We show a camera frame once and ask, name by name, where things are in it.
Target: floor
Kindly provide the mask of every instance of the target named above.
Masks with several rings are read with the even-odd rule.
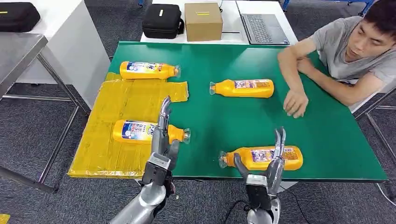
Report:
[[[139,41],[142,15],[149,1],[145,1],[143,9],[138,8],[136,0],[85,2],[109,56],[118,40]],[[360,3],[348,7],[344,2],[292,0],[286,16],[298,39],[303,39],[339,17],[356,15],[363,7]],[[10,93],[64,96],[54,85],[16,84]],[[396,97],[384,104],[396,105]],[[72,104],[67,102],[1,100],[0,165],[38,179],[72,110]],[[395,148],[395,114],[375,110],[372,116]],[[86,117],[79,113],[46,180],[46,184],[60,187],[58,193],[50,195],[0,179],[0,213],[11,214],[9,224],[104,224],[138,194],[140,188],[133,180],[77,179],[65,174],[85,123]],[[395,191],[395,162],[368,120],[362,118],[359,125],[391,180],[382,187]],[[171,196],[155,224],[218,224],[234,201],[247,198],[242,181],[178,180],[175,186],[178,197]],[[395,207],[371,183],[300,182],[290,191],[311,224],[396,223]],[[280,223],[307,223],[291,193],[283,192],[279,197]],[[242,208],[237,206],[227,223],[246,223]]]

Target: detergent bottle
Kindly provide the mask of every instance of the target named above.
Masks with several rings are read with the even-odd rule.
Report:
[[[171,66],[163,63],[123,62],[120,74],[124,79],[159,78],[180,76],[180,66]]]
[[[134,120],[117,120],[113,129],[114,140],[120,142],[131,142],[138,144],[151,144],[153,132],[156,123],[134,121]],[[168,125],[169,143],[174,139],[190,143],[190,129],[179,129],[173,125]]]
[[[274,83],[269,79],[230,80],[221,83],[210,82],[209,93],[225,97],[269,98],[274,93]]]
[[[248,170],[267,170],[274,150],[275,146],[267,146],[242,147],[230,153],[220,152],[219,164],[222,168],[235,167],[234,153],[238,153]],[[282,157],[285,159],[284,170],[297,170],[303,165],[303,155],[296,146],[285,146]]]

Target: black case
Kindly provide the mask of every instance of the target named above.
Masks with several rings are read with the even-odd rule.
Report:
[[[144,16],[142,29],[148,38],[174,39],[184,32],[178,5],[152,4]]]
[[[0,3],[0,32],[29,32],[40,20],[40,14],[30,2]]]

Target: green table mat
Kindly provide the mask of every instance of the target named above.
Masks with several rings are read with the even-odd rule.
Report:
[[[303,118],[294,119],[283,110],[289,90],[277,62],[282,47],[216,44],[170,44],[120,42],[109,72],[119,73],[123,61],[168,63],[181,66],[188,82],[187,102],[171,105],[170,123],[191,129],[189,145],[181,144],[179,178],[236,178],[236,168],[220,168],[220,151],[240,147],[274,145],[274,129],[284,126],[286,145],[301,149],[299,170],[285,171],[285,181],[382,182],[387,179],[349,109],[301,75],[309,104]],[[327,73],[312,54],[315,66]],[[209,82],[225,79],[268,78],[274,95],[262,98],[228,98],[209,94]]]

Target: laptop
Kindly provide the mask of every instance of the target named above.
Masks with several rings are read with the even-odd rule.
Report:
[[[238,3],[235,3],[250,44],[290,44],[274,14],[241,14]]]

